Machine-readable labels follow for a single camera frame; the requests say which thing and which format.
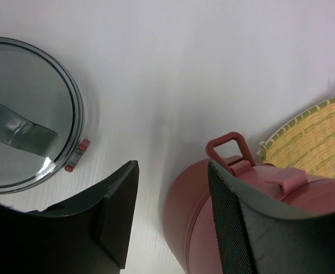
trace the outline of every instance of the red cylindrical container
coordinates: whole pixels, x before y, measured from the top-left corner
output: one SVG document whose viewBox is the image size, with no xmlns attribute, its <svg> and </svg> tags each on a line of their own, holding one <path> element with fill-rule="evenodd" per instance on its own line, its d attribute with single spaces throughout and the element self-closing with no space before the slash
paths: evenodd
<svg viewBox="0 0 335 274">
<path fill-rule="evenodd" d="M 221 158 L 215 147 L 235 140 L 242 156 Z M 307 175 L 296 168 L 257 165 L 239 133 L 207 144 L 208 156 L 257 190 L 290 205 L 319 213 L 335 211 L 335 179 Z M 208 185 L 209 159 L 184 170 L 174 181 L 164 205 L 166 241 L 186 273 L 222 274 Z"/>
</svg>

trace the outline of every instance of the transparent lid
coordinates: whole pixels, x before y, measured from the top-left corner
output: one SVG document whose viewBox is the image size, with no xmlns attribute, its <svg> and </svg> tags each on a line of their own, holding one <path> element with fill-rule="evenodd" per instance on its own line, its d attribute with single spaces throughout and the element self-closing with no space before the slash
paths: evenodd
<svg viewBox="0 0 335 274">
<path fill-rule="evenodd" d="M 0 38 L 0 192 L 62 168 L 82 126 L 82 100 L 66 69 L 32 45 Z"/>
</svg>

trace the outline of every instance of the white tabletop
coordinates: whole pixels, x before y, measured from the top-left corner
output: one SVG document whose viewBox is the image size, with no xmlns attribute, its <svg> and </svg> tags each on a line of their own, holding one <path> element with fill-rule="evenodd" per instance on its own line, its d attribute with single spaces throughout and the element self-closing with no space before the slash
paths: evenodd
<svg viewBox="0 0 335 274">
<path fill-rule="evenodd" d="M 335 1 L 2 0 L 0 36 L 63 63 L 91 141 L 73 173 L 0 202 L 44 209 L 138 160 L 123 274 L 183 273 L 164 241 L 162 204 L 207 141 L 239 131 L 256 150 L 291 116 L 335 95 Z"/>
</svg>

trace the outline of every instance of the lid handle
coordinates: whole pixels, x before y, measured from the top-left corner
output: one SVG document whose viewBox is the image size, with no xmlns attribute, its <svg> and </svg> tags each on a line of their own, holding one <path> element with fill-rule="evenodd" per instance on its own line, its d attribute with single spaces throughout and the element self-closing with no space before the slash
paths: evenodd
<svg viewBox="0 0 335 274">
<path fill-rule="evenodd" d="M 47 157 L 59 135 L 0 104 L 0 142 Z"/>
</svg>

